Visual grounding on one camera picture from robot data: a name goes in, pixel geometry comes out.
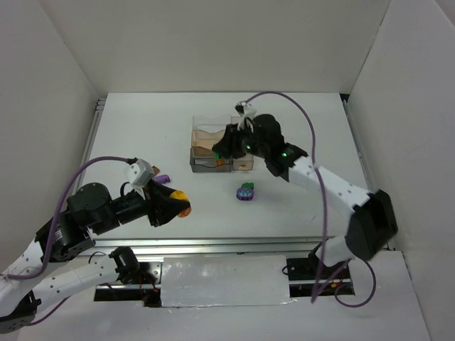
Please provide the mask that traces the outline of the yellow flower lego piece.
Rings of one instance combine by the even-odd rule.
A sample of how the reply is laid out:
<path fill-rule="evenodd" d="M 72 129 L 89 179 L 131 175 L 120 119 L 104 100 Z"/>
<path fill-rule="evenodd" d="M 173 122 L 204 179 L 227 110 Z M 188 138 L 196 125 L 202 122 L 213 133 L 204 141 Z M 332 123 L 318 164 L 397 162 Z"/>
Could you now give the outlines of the yellow flower lego piece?
<path fill-rule="evenodd" d="M 175 190 L 171 193 L 170 198 L 178 201 L 178 204 L 181 206 L 181 211 L 178 213 L 179 218 L 184 218 L 189 216 L 191 213 L 192 207 L 188 196 L 181 190 Z"/>

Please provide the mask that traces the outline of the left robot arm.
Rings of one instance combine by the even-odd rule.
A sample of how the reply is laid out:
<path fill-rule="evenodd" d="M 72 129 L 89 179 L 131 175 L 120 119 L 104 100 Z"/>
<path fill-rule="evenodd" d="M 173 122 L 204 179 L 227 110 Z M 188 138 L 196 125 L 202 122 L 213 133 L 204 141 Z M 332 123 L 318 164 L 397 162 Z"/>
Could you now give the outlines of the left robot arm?
<path fill-rule="evenodd" d="M 67 199 L 67 207 L 57 219 L 50 219 L 38 230 L 27 250 L 1 277 L 1 333 L 38 323 L 37 314 L 49 306 L 61 306 L 81 291 L 141 278 L 139 262 L 130 247 L 117 247 L 85 266 L 55 275 L 54 271 L 95 246 L 94 234 L 141 217 L 159 227 L 190 212 L 184 192 L 154 181 L 142 194 L 132 190 L 116 199 L 103 184 L 83 186 Z"/>

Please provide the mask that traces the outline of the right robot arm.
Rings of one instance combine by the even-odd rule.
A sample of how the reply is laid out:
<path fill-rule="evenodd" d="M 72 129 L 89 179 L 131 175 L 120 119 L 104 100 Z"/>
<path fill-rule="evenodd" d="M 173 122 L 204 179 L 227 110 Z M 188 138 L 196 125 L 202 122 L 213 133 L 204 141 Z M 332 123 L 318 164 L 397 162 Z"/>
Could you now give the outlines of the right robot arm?
<path fill-rule="evenodd" d="M 370 261 L 397 234 L 392 201 L 385 191 L 370 192 L 314 163 L 307 152 L 284 140 L 271 114 L 227 125 L 212 150 L 223 158 L 251 154 L 263 159 L 273 176 L 320 194 L 323 209 L 331 207 L 347 219 L 344 234 L 324 235 L 310 252 L 317 278 L 328 278 L 350 260 Z"/>

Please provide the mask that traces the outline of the purple lego brick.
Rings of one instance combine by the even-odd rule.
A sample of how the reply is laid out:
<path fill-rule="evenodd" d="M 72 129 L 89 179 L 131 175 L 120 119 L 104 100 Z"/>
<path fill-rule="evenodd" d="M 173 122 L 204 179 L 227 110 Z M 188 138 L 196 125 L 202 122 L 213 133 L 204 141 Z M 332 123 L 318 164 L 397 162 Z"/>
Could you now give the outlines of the purple lego brick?
<path fill-rule="evenodd" d="M 167 174 L 158 175 L 154 177 L 153 180 L 158 184 L 167 184 L 171 182 L 171 178 Z"/>

